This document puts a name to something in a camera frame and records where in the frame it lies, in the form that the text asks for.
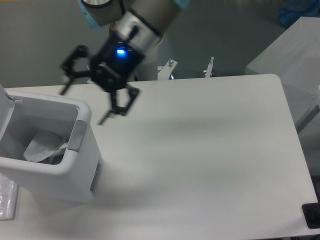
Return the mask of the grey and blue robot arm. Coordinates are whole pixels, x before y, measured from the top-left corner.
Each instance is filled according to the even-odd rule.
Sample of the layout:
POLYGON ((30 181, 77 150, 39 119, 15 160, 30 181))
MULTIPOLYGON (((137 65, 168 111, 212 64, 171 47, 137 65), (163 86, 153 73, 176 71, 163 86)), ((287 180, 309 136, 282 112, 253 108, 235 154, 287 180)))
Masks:
POLYGON ((187 0, 78 1, 90 26, 114 23, 115 28, 96 54, 91 54, 86 45, 78 45, 62 62, 67 82, 61 95, 76 79, 89 77, 110 95, 110 110, 99 124, 113 115, 126 116, 140 93, 128 79, 188 4, 187 0))

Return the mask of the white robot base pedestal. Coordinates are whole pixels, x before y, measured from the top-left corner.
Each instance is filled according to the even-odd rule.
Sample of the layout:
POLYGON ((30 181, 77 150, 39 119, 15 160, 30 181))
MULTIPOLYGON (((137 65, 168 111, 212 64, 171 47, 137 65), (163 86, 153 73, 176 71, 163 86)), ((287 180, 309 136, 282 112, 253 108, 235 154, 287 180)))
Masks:
POLYGON ((158 46, 162 41, 162 36, 156 35, 144 23, 137 20, 129 22, 127 25, 117 21, 114 31, 120 33, 121 37, 128 37, 134 26, 138 27, 138 33, 130 41, 130 46, 144 55, 144 59, 134 69, 133 75, 138 81, 152 81, 158 79, 158 46))

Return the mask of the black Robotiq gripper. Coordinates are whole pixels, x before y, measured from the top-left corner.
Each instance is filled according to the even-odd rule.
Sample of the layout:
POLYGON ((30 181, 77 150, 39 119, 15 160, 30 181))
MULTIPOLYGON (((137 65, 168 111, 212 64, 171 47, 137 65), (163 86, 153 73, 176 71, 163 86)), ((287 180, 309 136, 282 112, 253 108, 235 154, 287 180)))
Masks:
POLYGON ((116 32, 92 57, 86 45, 78 45, 60 65, 65 83, 59 94, 64 96, 76 79, 89 78, 105 92, 110 92, 111 108, 97 124, 103 125, 108 118, 115 115, 125 117, 140 94, 140 89, 127 84, 127 81, 144 58, 144 54, 130 46, 116 32), (90 60, 90 68, 76 71, 74 67, 79 59, 90 60), (125 106, 118 106, 117 90, 124 88, 129 100, 125 106))

